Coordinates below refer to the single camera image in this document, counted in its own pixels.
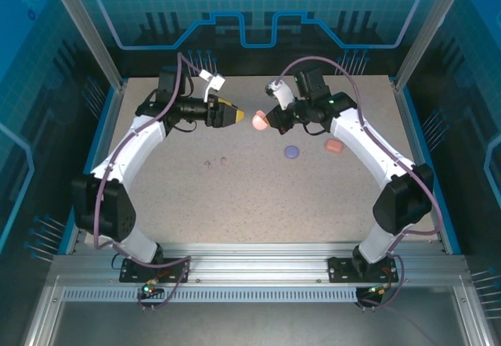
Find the pink sponge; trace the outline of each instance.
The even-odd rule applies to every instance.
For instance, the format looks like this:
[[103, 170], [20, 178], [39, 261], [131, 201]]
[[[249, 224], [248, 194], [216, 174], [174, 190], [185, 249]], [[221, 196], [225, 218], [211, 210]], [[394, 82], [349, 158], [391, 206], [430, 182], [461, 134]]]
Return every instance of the pink sponge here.
[[343, 143], [334, 139], [328, 139], [326, 142], [326, 150], [332, 153], [341, 153]]

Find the beige table surface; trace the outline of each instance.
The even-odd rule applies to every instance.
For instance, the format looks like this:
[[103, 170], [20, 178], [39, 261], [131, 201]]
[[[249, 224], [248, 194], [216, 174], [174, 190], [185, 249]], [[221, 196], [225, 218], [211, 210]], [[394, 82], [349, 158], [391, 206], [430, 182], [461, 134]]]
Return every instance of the beige table surface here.
[[[329, 153], [324, 143], [331, 135], [312, 137], [301, 126], [283, 136], [271, 128], [258, 132], [252, 127], [257, 110], [268, 112], [276, 104], [264, 93], [271, 79], [227, 77], [218, 96], [244, 110], [244, 120], [222, 129], [199, 123], [190, 134], [173, 131], [148, 157], [129, 196], [136, 222], [150, 238], [161, 243], [314, 243], [366, 237], [380, 191], [350, 150]], [[366, 118], [391, 145], [411, 157], [388, 77], [355, 80]], [[286, 81], [296, 92], [292, 78]], [[129, 79], [111, 149], [157, 82], [157, 78]], [[343, 91], [354, 97], [345, 78], [328, 76], [326, 83], [332, 93]], [[195, 85], [193, 96], [201, 96], [203, 84], [198, 78]], [[301, 151], [297, 159], [285, 158], [288, 145]], [[211, 170], [204, 165], [207, 160]], [[429, 215], [416, 226], [432, 228]]]

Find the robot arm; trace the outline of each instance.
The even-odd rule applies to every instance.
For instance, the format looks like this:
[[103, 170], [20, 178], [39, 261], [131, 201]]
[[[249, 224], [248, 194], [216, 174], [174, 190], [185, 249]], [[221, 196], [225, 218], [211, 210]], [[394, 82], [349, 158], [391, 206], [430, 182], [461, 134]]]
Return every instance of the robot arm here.
[[[361, 128], [356, 103], [345, 93], [331, 95], [319, 69], [302, 71], [295, 76], [301, 98], [280, 81], [273, 81], [266, 92], [279, 105], [270, 111], [265, 121], [280, 134], [287, 133], [295, 124], [318, 123], [350, 148], [376, 179], [381, 194], [373, 206], [376, 220], [369, 235], [353, 253], [353, 264], [359, 275], [385, 258], [393, 243], [405, 230], [413, 227], [431, 210], [431, 202], [423, 190], [400, 168]], [[417, 167], [403, 157], [380, 136], [364, 119], [379, 141], [403, 164], [420, 176], [429, 189], [433, 186], [433, 172], [426, 165]]]
[[[128, 256], [144, 263], [159, 264], [163, 260], [160, 246], [143, 234], [136, 224], [135, 210], [128, 197], [134, 177], [146, 158], [164, 141], [180, 120], [203, 121], [208, 127], [223, 128], [243, 119], [243, 111], [230, 102], [209, 94], [211, 88], [215, 90], [221, 88], [224, 78], [204, 72], [206, 71], [202, 72], [201, 77], [208, 82], [208, 85], [204, 89], [202, 99], [178, 97], [172, 108], [161, 119], [136, 132], [139, 127], [159, 115], [172, 97], [175, 73], [160, 74], [159, 90], [155, 100], [151, 101], [148, 97], [138, 107], [135, 112], [136, 117], [121, 142], [130, 134], [135, 136], [121, 148], [106, 180], [99, 214], [99, 241], [100, 243], [113, 241], [119, 244], [120, 249]], [[184, 92], [184, 86], [180, 88], [181, 92]], [[90, 233], [93, 233], [94, 229], [97, 189], [106, 169], [110, 166], [115, 150], [96, 166], [90, 175], [82, 175], [72, 182], [75, 223], [77, 227]]]

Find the purple disc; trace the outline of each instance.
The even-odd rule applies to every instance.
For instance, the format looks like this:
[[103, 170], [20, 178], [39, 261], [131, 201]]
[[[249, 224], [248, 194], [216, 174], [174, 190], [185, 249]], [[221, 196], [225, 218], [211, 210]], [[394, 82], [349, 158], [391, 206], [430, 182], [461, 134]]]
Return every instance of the purple disc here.
[[299, 156], [299, 149], [297, 148], [297, 146], [289, 145], [287, 148], [285, 148], [284, 153], [285, 157], [293, 160], [294, 158], [297, 158], [297, 156]]

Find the enclosure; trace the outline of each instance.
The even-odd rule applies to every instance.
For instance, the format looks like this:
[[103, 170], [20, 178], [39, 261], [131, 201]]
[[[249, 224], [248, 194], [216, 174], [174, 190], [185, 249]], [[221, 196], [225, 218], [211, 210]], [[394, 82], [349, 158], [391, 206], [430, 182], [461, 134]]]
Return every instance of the enclosure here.
[[[0, 10], [2, 344], [499, 342], [501, 0], [2, 0]], [[125, 136], [178, 52], [223, 75], [218, 96], [246, 117], [173, 131], [135, 177], [141, 230], [166, 257], [193, 259], [171, 303], [142, 313], [141, 285], [119, 282], [114, 252], [76, 227], [70, 184]], [[277, 104], [265, 86], [304, 56], [342, 66], [375, 130], [434, 171], [444, 227], [398, 245], [405, 279], [388, 310], [362, 313], [355, 296], [369, 284], [331, 283], [326, 263], [373, 227], [380, 188], [367, 167], [346, 146], [326, 151], [327, 134], [252, 126]], [[333, 94], [355, 98], [331, 65], [294, 70], [313, 65]], [[188, 71], [199, 97], [204, 81]], [[414, 229], [437, 225], [432, 211]]]

